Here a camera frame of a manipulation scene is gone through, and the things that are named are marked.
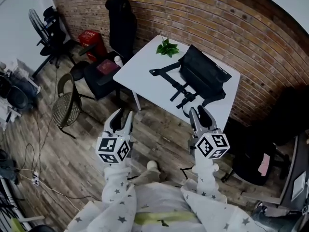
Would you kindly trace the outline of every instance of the table leg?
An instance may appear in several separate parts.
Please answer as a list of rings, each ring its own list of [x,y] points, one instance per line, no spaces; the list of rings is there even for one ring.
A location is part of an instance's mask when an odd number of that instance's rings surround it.
[[[141,108],[140,108],[140,101],[139,101],[139,98],[137,97],[137,93],[135,93],[134,91],[132,91],[132,93],[133,93],[133,96],[134,96],[134,99],[135,99],[137,108],[141,111]]]
[[[280,198],[261,196],[259,194],[248,193],[248,192],[242,192],[241,195],[242,195],[242,197],[245,197],[245,198],[259,200],[259,201],[266,202],[266,203],[273,203],[273,204],[280,204],[281,203]]]

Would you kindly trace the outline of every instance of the desk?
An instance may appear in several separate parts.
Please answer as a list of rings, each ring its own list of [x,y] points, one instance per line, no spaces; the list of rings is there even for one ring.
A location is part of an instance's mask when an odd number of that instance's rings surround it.
[[[241,195],[246,198],[260,200],[265,203],[275,204],[278,208],[285,208],[294,211],[301,211],[306,197],[307,197],[307,185],[300,195],[291,201],[294,181],[306,171],[306,181],[309,178],[309,145],[306,140],[308,136],[305,132],[302,132],[295,138],[295,146],[292,157],[292,163],[288,177],[286,179],[283,191],[279,198],[264,197],[254,193],[243,192]]]
[[[181,103],[184,98],[180,94],[173,102],[170,98],[176,93],[176,89],[161,76],[152,76],[149,73],[151,69],[158,69],[176,63],[189,49],[189,46],[183,43],[170,40],[170,43],[178,44],[179,53],[173,55],[171,58],[167,55],[162,56],[156,54],[156,49],[162,43],[162,36],[154,37],[145,47],[143,47],[123,68],[113,77],[114,80],[121,85],[131,89],[133,93],[137,93],[147,100],[153,102],[157,106],[170,112],[183,121],[190,123],[182,109],[177,109],[176,106]],[[206,105],[206,109],[212,114],[217,122],[217,126],[223,130],[227,122],[228,116],[234,102],[240,74],[233,68],[227,66],[223,62],[205,54],[222,69],[228,72],[232,78],[223,84],[223,89],[226,97],[219,101],[214,101]],[[180,77],[179,68],[168,72],[173,79],[180,84],[185,84],[185,81]],[[186,88],[191,93],[195,93],[191,87]],[[201,105],[204,100],[197,96],[193,102],[187,103],[183,108],[186,112],[189,109]]]

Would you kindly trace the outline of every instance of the red box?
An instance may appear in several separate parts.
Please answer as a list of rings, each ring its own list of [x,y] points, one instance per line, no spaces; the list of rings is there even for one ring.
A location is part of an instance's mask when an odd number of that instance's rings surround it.
[[[79,37],[79,41],[82,44],[82,47],[86,48],[91,44],[97,44],[95,47],[95,52],[100,57],[104,57],[107,55],[107,51],[104,45],[104,42],[101,38],[101,35],[98,32],[93,32],[90,30],[84,31]],[[97,59],[90,52],[87,52],[87,55],[90,60],[96,61]]]

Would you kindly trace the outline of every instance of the electrical cable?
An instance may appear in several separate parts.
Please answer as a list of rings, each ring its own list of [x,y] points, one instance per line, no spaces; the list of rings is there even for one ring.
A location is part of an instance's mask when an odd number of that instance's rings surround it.
[[[22,175],[22,174],[20,174],[20,175],[23,176],[25,179],[27,179],[27,180],[29,180],[29,181],[32,181],[32,180],[29,179],[28,177],[26,177],[26,176],[24,176],[24,175]],[[70,196],[68,196],[68,195],[65,195],[65,194],[63,194],[63,193],[61,193],[61,192],[59,192],[59,191],[57,191],[57,190],[51,188],[51,187],[48,186],[45,182],[43,182],[41,179],[40,179],[40,183],[42,183],[43,185],[45,185],[49,190],[51,190],[51,191],[53,191],[53,192],[55,192],[55,193],[57,193],[57,194],[59,194],[59,195],[61,195],[61,196],[63,196],[63,197],[67,197],[67,198],[69,198],[69,199],[76,199],[76,200],[79,200],[79,199],[93,198],[93,199],[96,200],[96,201],[101,201],[101,200],[99,200],[99,199],[97,199],[96,197],[91,196],[91,195],[83,196],[83,197],[79,197],[79,198],[70,197]]]
[[[10,227],[10,229],[11,229],[12,227],[11,227],[10,223],[8,222],[8,219],[6,219],[5,215],[3,214],[3,210],[2,210],[2,209],[1,209],[1,213],[2,213],[2,215],[3,215],[3,217],[4,217],[5,221],[6,221],[6,223],[9,225],[9,227]]]
[[[31,164],[31,169],[32,169],[32,166],[33,166],[33,163],[34,163],[34,154],[35,154],[35,151],[34,151],[33,145],[30,144],[30,143],[27,144],[27,146],[26,146],[26,148],[25,148],[25,159],[24,159],[24,163],[23,163],[23,165],[22,165],[22,167],[21,167],[20,169],[23,169],[24,166],[26,165],[27,148],[28,148],[29,145],[32,147],[32,151],[33,151],[33,160],[32,160],[32,164]]]
[[[188,176],[185,174],[185,170],[190,170],[194,167],[194,165],[191,168],[181,168],[180,170],[183,172],[186,179],[188,179]]]
[[[58,71],[58,69],[56,69],[56,78],[55,78],[55,90],[54,90],[53,106],[54,106],[54,104],[55,104],[55,97],[56,97],[56,91],[57,91],[57,71]],[[42,172],[42,168],[41,168],[41,151],[42,151],[42,149],[43,149],[43,147],[44,147],[44,145],[45,145],[45,142],[46,142],[46,139],[47,139],[47,136],[48,136],[48,133],[49,133],[50,124],[51,124],[51,122],[52,122],[52,119],[53,119],[53,116],[51,115],[50,120],[49,120],[49,123],[48,123],[48,126],[47,126],[47,132],[46,132],[46,135],[45,135],[43,144],[42,144],[41,148],[39,148],[39,157],[37,158],[37,161],[36,161],[35,167],[34,167],[34,168],[36,168],[36,167],[37,167],[37,164],[38,164],[38,162],[39,162],[40,174],[41,174],[41,172]]]
[[[39,128],[38,118],[39,118],[39,110],[37,111],[36,122],[37,122],[37,128],[38,128],[38,132],[39,132],[39,149],[40,149],[41,148],[41,131],[40,131],[40,128]]]
[[[136,175],[136,176],[133,176],[133,177],[130,177],[130,178],[128,178],[127,180],[133,180],[133,179],[135,179],[135,178],[137,178],[138,176]]]

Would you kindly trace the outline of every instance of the floor plank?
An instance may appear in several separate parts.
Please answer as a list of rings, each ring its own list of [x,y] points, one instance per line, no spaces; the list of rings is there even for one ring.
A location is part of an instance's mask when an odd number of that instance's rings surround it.
[[[23,116],[11,123],[5,132],[0,134],[1,147],[9,152],[21,167],[26,156],[25,169],[31,168],[33,161],[32,149],[29,147],[25,153],[25,147],[31,143],[35,150],[33,168],[41,169],[41,179],[55,190],[72,197],[94,196],[100,199],[101,191],[105,185],[103,178],[104,164],[96,157],[95,142],[103,130],[103,126],[84,114],[66,131],[76,136],[76,140],[63,134],[50,123],[51,111],[55,93],[56,74],[57,80],[69,72],[71,63],[68,59],[62,59],[57,70],[53,65],[47,64],[38,74],[36,82],[41,85],[42,91],[38,96],[38,112],[36,110],[24,113]],[[84,79],[76,82],[80,93],[91,96]],[[114,94],[100,101],[92,101],[82,98],[83,108],[91,115],[104,122],[116,109],[112,99]],[[132,140],[134,151],[132,153],[132,176],[146,169],[147,161],[158,161],[162,170],[170,180],[183,183],[185,177],[180,168],[190,167],[194,159],[188,154],[187,140],[191,134],[191,128],[185,122],[155,106],[146,99],[140,97],[142,111],[138,111],[131,92],[121,93],[121,98],[127,103],[126,112],[134,112]],[[39,145],[41,150],[41,162],[39,159]],[[232,158],[228,154],[220,160],[216,160],[220,170],[215,173],[220,191],[228,197],[232,204],[240,206],[250,213],[254,203],[244,199],[241,192],[258,191],[265,195],[279,196],[283,182],[278,179],[278,171],[272,173],[271,178],[263,187],[256,187],[242,183],[232,177],[228,182],[222,183],[220,178],[229,171]],[[21,171],[21,174],[31,178],[30,171]],[[196,179],[190,171],[189,178]],[[20,202],[25,214],[30,216],[44,215],[44,223],[52,226],[56,231],[63,231],[70,220],[78,212],[76,208],[63,196],[49,190],[44,185],[34,186],[24,177],[20,178],[20,184],[15,186],[17,193],[22,193],[25,201]],[[78,208],[82,207],[91,198],[71,200]]]

